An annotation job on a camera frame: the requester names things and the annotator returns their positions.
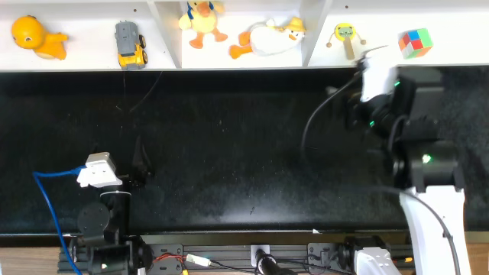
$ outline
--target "yellow hat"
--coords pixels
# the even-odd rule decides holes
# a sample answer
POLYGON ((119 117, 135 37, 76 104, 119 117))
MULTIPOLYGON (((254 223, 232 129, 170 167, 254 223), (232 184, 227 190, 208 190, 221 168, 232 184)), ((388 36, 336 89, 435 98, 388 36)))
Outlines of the yellow hat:
POLYGON ((306 31, 303 25, 303 21, 300 20, 300 18, 296 18, 296 17, 292 18, 292 20, 290 20, 290 23, 287 26, 285 26, 285 28, 291 31, 303 31, 303 32, 306 31))

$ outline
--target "toy truck wheel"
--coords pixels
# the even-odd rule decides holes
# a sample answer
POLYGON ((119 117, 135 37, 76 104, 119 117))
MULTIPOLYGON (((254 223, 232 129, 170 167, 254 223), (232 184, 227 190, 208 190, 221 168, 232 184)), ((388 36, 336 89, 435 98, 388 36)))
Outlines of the toy truck wheel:
POLYGON ((144 61, 144 64, 147 64, 147 54, 145 51, 143 51, 143 61, 144 61))
POLYGON ((139 43, 141 44, 141 47, 144 49, 146 47, 146 39, 144 36, 139 34, 139 43))

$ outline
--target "blue vest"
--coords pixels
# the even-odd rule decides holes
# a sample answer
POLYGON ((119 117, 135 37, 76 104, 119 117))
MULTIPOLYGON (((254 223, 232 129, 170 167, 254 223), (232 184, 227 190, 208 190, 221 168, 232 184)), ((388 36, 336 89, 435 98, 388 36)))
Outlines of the blue vest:
MULTIPOLYGON (((193 15, 192 15, 193 8, 190 7, 189 2, 187 2, 186 5, 189 7, 189 10, 187 11, 186 14, 189 15, 190 20, 193 20, 193 15)), ((209 8, 211 8, 211 11, 214 10, 214 5, 211 2, 209 2, 209 8)))

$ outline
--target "blue cable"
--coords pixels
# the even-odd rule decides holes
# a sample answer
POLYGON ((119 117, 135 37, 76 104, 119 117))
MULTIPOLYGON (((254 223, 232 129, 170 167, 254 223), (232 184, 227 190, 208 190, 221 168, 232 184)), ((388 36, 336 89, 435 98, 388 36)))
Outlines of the blue cable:
POLYGON ((63 234, 61 233, 60 223, 58 222, 58 217, 56 216, 56 212, 54 211, 54 207, 53 207, 53 205, 51 205, 51 201, 49 200, 49 197, 47 196, 46 190, 44 190, 42 183, 40 183, 39 178, 69 176, 69 175, 78 176, 79 172, 83 168, 85 168, 85 166, 78 167, 78 168, 75 168, 75 169, 70 170, 70 171, 58 172, 58 173, 39 173, 39 172, 33 172, 32 173, 32 176, 34 177, 34 180, 36 181, 37 186, 39 186, 40 191, 43 193, 43 196, 46 199, 47 206, 49 207, 49 210, 51 211, 51 215, 53 216, 54 225, 56 226, 56 230, 58 231, 58 236, 60 237, 60 241, 61 241, 61 245, 63 246, 64 254, 66 255, 66 258, 68 259, 70 266, 73 268, 73 270, 75 271, 75 273, 77 275, 82 275, 82 272, 78 269, 78 267, 76 267, 75 263, 73 262, 73 259, 70 256, 68 248, 66 247, 66 244, 64 243, 63 234))

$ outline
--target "toy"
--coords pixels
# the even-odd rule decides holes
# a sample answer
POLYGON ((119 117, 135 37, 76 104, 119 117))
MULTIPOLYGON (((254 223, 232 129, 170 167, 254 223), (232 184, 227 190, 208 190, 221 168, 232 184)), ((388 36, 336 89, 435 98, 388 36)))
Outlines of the toy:
POLYGON ((255 53, 258 56, 270 56, 283 53, 300 44, 306 29, 303 21, 292 18, 285 27, 276 27, 275 21, 270 19, 266 24, 258 23, 251 26, 250 31, 239 35, 239 44, 229 48, 229 55, 238 59, 242 54, 255 53))
POLYGON ((203 39, 204 35, 212 33, 215 36, 217 42, 223 42, 228 39, 226 34, 219 32, 217 29, 217 16, 218 13, 224 12, 224 6, 218 2, 187 2, 188 11, 178 21, 178 26, 182 30, 188 30, 192 28, 197 32, 197 38, 191 40, 190 46, 196 49, 202 49, 204 47, 203 39))
POLYGON ((65 34, 51 34, 34 16, 24 16, 12 25, 15 43, 23 48, 34 50, 41 58, 63 60, 66 58, 63 42, 68 41, 65 34))
POLYGON ((348 60, 355 59, 355 54, 353 53, 353 46, 351 45, 351 40, 355 38, 355 35, 357 35, 358 38, 360 39, 360 44, 365 45, 367 43, 366 40, 361 39, 360 34, 357 33, 355 27, 353 27, 349 23, 340 23, 336 25, 335 31, 331 34, 331 36, 329 37, 329 41, 326 44, 327 47, 332 46, 331 39, 333 38, 333 35, 335 35, 336 39, 343 42, 346 51, 346 58, 348 60))
POLYGON ((433 42, 425 28, 408 31, 399 40, 400 50, 403 52, 404 59, 422 57, 433 47, 433 42))
POLYGON ((119 65, 122 70, 143 69, 147 63, 144 36, 139 34, 138 26, 133 22, 121 22, 115 26, 115 40, 119 65))

